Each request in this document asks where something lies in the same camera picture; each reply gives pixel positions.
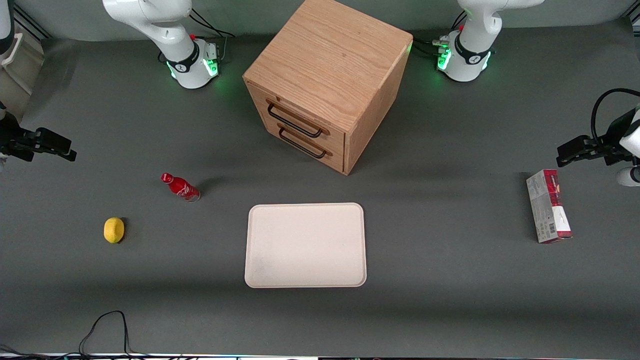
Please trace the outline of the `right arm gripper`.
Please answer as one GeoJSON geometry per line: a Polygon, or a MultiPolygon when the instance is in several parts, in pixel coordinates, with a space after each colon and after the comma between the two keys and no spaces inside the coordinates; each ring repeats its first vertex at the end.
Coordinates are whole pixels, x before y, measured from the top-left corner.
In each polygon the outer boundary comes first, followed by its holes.
{"type": "Polygon", "coordinates": [[[1,115],[0,153],[2,158],[15,157],[25,162],[32,162],[35,153],[55,155],[69,162],[77,158],[70,139],[46,128],[37,128],[36,132],[23,129],[13,114],[1,115]]]}

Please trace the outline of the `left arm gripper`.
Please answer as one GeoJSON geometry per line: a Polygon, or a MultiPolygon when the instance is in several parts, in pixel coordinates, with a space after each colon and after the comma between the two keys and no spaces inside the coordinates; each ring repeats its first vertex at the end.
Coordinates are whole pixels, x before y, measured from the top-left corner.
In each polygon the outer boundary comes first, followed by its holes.
{"type": "MultiPolygon", "coordinates": [[[[632,162],[640,157],[640,115],[636,107],[617,117],[602,136],[602,142],[610,156],[632,162]]],[[[557,166],[566,167],[581,160],[595,160],[605,155],[599,152],[596,140],[580,135],[567,141],[558,150],[557,166]]]]}

